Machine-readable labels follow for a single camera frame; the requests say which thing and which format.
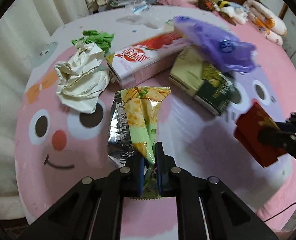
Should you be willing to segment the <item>red gold packet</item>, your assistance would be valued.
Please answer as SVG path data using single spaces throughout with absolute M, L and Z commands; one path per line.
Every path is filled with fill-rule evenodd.
M 279 131 L 273 119 L 255 101 L 237 119 L 234 137 L 262 167 L 268 167 L 287 153 L 277 142 Z

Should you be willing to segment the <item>green snack wrapper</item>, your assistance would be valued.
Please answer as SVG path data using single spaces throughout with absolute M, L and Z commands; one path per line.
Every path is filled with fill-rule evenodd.
M 143 189 L 140 199 L 158 199 L 155 141 L 158 115 L 169 87 L 133 87 L 115 93 L 109 120 L 108 158 L 117 168 L 124 167 L 129 157 L 143 157 Z

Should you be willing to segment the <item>green cream snack box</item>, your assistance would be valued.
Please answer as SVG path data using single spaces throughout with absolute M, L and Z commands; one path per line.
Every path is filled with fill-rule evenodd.
M 234 90 L 233 82 L 204 60 L 193 46 L 179 53 L 169 80 L 214 115 L 226 111 Z

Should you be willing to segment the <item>pink bed sheet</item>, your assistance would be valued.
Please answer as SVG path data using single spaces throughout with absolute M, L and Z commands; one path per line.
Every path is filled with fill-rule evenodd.
M 160 111 L 157 139 L 178 166 L 197 177 L 217 176 L 269 227 L 280 230 L 296 209 L 296 161 L 286 154 L 264 168 L 233 133 L 238 117 L 255 101 L 276 121 L 296 112 L 296 69 L 283 48 L 251 23 L 232 31 L 257 47 L 259 67 L 235 74 L 236 94 L 220 116 L 172 86 Z

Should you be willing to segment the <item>purple plastic bag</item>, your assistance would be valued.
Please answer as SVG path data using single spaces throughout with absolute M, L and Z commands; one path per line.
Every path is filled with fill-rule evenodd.
M 231 32 L 188 16 L 174 17 L 173 24 L 222 73 L 249 73 L 258 66 L 256 46 L 241 41 Z

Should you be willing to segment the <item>rolled white patterned quilt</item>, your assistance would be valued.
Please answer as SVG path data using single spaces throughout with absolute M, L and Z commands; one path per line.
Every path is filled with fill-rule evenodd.
M 287 35 L 287 27 L 283 20 L 258 1 L 247 0 L 243 3 L 248 18 L 256 25 L 265 39 L 283 45 L 283 37 Z

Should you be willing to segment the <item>plush toy pile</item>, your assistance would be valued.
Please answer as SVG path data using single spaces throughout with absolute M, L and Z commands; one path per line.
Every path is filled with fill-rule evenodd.
M 217 12 L 221 18 L 230 24 L 245 25 L 248 21 L 248 11 L 242 5 L 227 0 L 195 0 L 202 10 Z

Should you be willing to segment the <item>cartoon monster tablecloth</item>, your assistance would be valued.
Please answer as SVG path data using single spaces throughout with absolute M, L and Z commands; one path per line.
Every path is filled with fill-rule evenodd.
M 158 6 L 162 33 L 115 9 L 52 36 L 17 120 L 21 239 L 276 239 L 263 208 L 294 159 L 274 142 L 296 73 L 254 25 Z

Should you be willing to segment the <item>crumpled white paper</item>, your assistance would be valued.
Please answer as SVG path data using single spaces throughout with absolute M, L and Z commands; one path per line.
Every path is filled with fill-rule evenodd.
M 57 96 L 61 103 L 79 113 L 92 114 L 100 94 L 109 84 L 109 70 L 103 65 L 104 51 L 96 44 L 76 44 L 68 61 L 54 65 L 58 76 Z

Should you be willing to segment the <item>pink white carton box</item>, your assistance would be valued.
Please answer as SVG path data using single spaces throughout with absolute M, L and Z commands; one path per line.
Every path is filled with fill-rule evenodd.
M 180 33 L 172 31 L 117 50 L 106 61 L 121 88 L 131 88 L 171 68 L 189 45 Z

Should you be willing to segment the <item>green crumpled wrapper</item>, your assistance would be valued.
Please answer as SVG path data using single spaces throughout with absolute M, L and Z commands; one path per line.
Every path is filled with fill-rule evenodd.
M 78 44 L 90 44 L 95 43 L 100 49 L 102 49 L 105 55 L 108 54 L 111 48 L 111 43 L 114 39 L 114 34 L 107 32 L 99 32 L 97 30 L 83 30 L 82 37 L 71 40 L 73 46 Z

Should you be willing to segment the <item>clear plastic wrapper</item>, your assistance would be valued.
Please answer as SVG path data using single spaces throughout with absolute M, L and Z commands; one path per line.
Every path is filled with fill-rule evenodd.
M 144 25 L 152 29 L 164 27 L 168 19 L 158 12 L 152 5 L 142 1 L 128 4 L 124 7 L 125 15 L 117 19 L 117 22 L 130 25 Z

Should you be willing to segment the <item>white floral curtain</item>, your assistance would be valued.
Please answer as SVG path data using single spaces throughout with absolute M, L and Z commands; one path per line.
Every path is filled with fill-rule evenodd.
M 88 15 L 85 0 L 15 0 L 0 19 L 0 218 L 23 218 L 15 175 L 15 130 L 32 57 L 60 26 Z

